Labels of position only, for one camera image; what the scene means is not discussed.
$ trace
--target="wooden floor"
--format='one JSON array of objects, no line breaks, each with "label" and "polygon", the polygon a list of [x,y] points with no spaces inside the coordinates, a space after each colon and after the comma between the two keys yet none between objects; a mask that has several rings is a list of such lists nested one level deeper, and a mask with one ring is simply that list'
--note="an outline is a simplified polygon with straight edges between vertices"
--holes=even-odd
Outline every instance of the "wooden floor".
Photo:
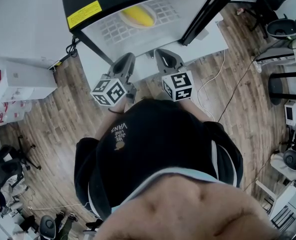
[{"label": "wooden floor", "polygon": [[[222,11],[224,20],[220,28],[229,46],[222,72],[200,92],[203,106],[216,120],[237,82],[259,53],[259,47],[266,43],[259,28],[249,32],[247,25],[254,24],[254,20],[245,13],[236,16],[236,9],[236,5],[230,4]],[[190,65],[196,87],[215,76],[222,61],[223,52],[220,52]],[[253,182],[271,152],[287,137],[284,107],[282,104],[271,105],[267,93],[268,76],[282,71],[281,67],[265,68],[259,74],[252,65],[220,121],[244,157],[243,189]],[[43,215],[55,216],[60,209],[30,211],[28,206],[41,209],[79,203],[73,185],[75,145],[83,137],[94,136],[104,116],[89,94],[79,58],[65,61],[55,73],[55,79],[58,89],[46,99],[36,101],[23,121],[0,128],[3,144],[17,147],[16,137],[23,135],[27,147],[32,143],[37,146],[29,155],[42,166],[42,170],[32,169],[26,173],[30,189],[20,197],[25,204],[25,213],[34,214],[37,220]],[[137,100],[155,97],[161,90],[160,78],[148,78],[137,87]],[[275,187],[278,177],[269,163],[259,175],[271,188]],[[250,185],[247,192],[255,197],[260,195],[255,184]],[[70,239],[75,239],[85,228],[85,223],[94,218],[79,205],[66,210],[75,212],[80,219],[70,234]]]}]

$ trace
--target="white desk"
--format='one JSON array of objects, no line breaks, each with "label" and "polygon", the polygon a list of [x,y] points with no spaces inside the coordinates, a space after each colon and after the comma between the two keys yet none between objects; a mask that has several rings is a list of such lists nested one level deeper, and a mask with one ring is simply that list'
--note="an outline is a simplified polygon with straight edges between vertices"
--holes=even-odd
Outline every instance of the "white desk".
[{"label": "white desk", "polygon": [[[228,49],[229,47],[216,25],[221,20],[223,20],[222,16],[217,14],[206,26],[205,30],[207,33],[200,33],[201,37],[205,36],[202,40],[199,40],[197,37],[188,46],[182,46],[178,42],[173,42],[160,48],[178,54],[186,65],[203,56]],[[110,65],[82,42],[77,45],[77,49],[89,86],[93,88],[100,80],[101,75],[108,72]],[[135,83],[158,72],[156,60],[148,57],[147,54],[142,54],[136,58],[135,70],[130,78],[130,82]]]}]

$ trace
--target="white cable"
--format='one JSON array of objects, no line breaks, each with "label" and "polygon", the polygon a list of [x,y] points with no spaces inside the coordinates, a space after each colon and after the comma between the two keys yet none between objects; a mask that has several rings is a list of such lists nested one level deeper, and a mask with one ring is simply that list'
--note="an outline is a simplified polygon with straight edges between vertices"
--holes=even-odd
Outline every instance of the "white cable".
[{"label": "white cable", "polygon": [[215,76],[214,78],[208,80],[204,85],[202,85],[202,86],[198,89],[198,101],[199,101],[199,104],[200,104],[200,106],[201,106],[201,107],[202,107],[202,108],[203,108],[208,114],[210,114],[210,115],[212,116],[213,121],[216,121],[215,118],[214,118],[214,116],[213,116],[208,110],[206,110],[206,109],[202,106],[202,104],[201,104],[201,102],[200,102],[200,99],[199,99],[199,92],[200,92],[200,90],[201,90],[204,86],[206,86],[207,83],[209,83],[209,82],[211,82],[212,80],[214,80],[215,78],[217,78],[217,76],[220,74],[220,72],[221,72],[221,70],[222,70],[222,68],[223,68],[223,65],[224,65],[225,60],[226,60],[226,50],[223,50],[223,62],[222,62],[222,65],[221,65],[221,67],[220,67],[219,72],[216,74],[216,76]]},{"label": "white cable", "polygon": [[34,209],[31,206],[28,206],[29,210],[34,210],[34,211],[43,211],[43,210],[50,210],[50,209],[56,209],[56,208],[62,208],[62,207],[69,207],[69,206],[82,206],[82,207],[86,207],[86,205],[89,204],[89,202],[87,202],[85,205],[82,205],[81,203],[76,203],[76,204],[69,204],[69,205],[63,205],[63,206],[57,206],[57,207],[46,207],[46,208],[40,208],[40,209]]}]

